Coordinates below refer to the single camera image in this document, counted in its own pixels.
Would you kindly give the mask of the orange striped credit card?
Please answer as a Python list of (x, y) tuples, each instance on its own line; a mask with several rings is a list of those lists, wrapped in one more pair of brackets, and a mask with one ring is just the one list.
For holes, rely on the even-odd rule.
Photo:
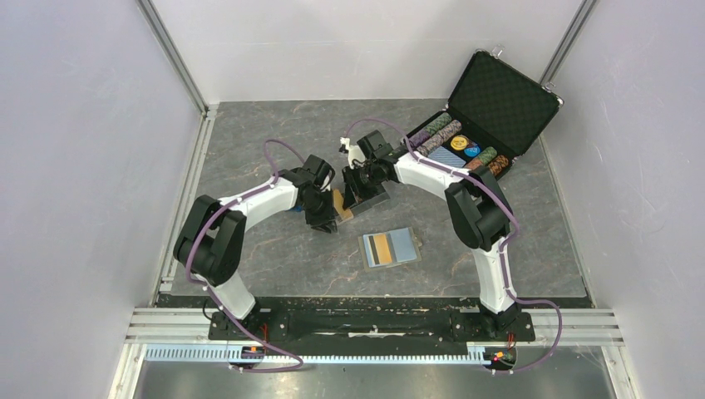
[(368, 237), (370, 266), (386, 266), (393, 262), (393, 251), (387, 234), (372, 234)]

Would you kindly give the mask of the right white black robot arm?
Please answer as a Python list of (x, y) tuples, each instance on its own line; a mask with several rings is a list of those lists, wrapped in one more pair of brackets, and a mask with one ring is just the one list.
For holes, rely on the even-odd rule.
[(380, 131), (357, 142), (344, 135), (340, 152), (345, 194), (361, 202), (385, 182), (410, 185), (446, 202), (452, 228), (475, 260), (480, 278), (480, 326), (491, 339), (501, 339), (514, 327), (520, 305), (508, 266), (510, 225), (515, 222), (495, 176), (486, 168), (469, 171), (431, 160), (408, 142), (393, 147)]

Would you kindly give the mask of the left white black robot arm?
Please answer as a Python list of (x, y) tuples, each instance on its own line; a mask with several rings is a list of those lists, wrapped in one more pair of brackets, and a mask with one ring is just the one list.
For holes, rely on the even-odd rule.
[(302, 166), (281, 170), (265, 183), (238, 195), (198, 197), (173, 248), (187, 278), (230, 316), (229, 327), (241, 338), (254, 337), (261, 317), (254, 295), (239, 275), (244, 236), (256, 224), (284, 211), (299, 209), (314, 230), (334, 233), (337, 212), (330, 184), (335, 176), (325, 160), (310, 155)]

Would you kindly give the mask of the blue playing card deck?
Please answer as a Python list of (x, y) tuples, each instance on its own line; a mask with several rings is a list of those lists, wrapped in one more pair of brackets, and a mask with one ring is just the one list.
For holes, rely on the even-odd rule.
[(453, 168), (462, 168), (466, 162), (444, 146), (439, 146), (428, 156), (429, 159)]

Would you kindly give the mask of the purple poker chip row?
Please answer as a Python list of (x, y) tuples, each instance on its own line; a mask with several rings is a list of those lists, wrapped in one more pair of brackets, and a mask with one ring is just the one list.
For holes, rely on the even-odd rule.
[(436, 134), (422, 142), (414, 151), (422, 156), (430, 155), (439, 146), (442, 146), (447, 140), (461, 131), (462, 124), (458, 120), (453, 120)]

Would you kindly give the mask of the green poker chip row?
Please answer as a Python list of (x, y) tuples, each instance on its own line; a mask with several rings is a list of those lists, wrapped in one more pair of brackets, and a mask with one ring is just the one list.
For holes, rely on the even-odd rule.
[(435, 135), (439, 130), (452, 122), (452, 117), (447, 112), (441, 113), (435, 119), (430, 121), (423, 127), (423, 130), (429, 135)]

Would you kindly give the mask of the yellow dealer chip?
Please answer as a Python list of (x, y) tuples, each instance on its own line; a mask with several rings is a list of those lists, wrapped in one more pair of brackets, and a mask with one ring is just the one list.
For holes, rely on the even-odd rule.
[(452, 137), (450, 141), (451, 148), (457, 151), (463, 151), (465, 148), (468, 147), (469, 144), (469, 139), (464, 135), (456, 135)]

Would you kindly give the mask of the blue dealer chip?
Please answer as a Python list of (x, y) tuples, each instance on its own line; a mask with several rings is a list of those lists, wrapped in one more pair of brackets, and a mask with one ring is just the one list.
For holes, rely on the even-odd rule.
[(463, 150), (463, 153), (469, 158), (475, 158), (481, 153), (481, 148), (478, 145), (469, 145)]

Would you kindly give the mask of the black poker chip case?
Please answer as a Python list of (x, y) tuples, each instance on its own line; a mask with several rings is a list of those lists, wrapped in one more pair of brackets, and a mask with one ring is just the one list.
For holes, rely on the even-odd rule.
[(508, 160), (497, 174), (508, 173), (514, 161), (533, 145), (553, 120), (563, 100), (490, 52), (478, 49), (461, 73), (446, 106), (407, 136), (412, 138), (446, 113), (461, 123), (458, 135), (479, 146), (492, 147)]

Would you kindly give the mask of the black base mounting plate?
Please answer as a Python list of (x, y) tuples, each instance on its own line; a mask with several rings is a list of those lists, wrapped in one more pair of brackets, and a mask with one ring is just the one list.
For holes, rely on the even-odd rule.
[(242, 325), (299, 356), (461, 354), (469, 342), (536, 339), (519, 306), (493, 316), (478, 298), (260, 297)]

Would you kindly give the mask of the aluminium frame rail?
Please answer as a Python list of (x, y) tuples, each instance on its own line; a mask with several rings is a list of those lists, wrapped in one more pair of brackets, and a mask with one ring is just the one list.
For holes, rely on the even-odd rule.
[(111, 1), (120, 24), (111, 64), (113, 100), (107, 120), (116, 138), (106, 202), (116, 330), (108, 397), (124, 392), (134, 367), (124, 348), (135, 308), (155, 297), (174, 232), (201, 126), (210, 107), (165, 18), (163, 1)]

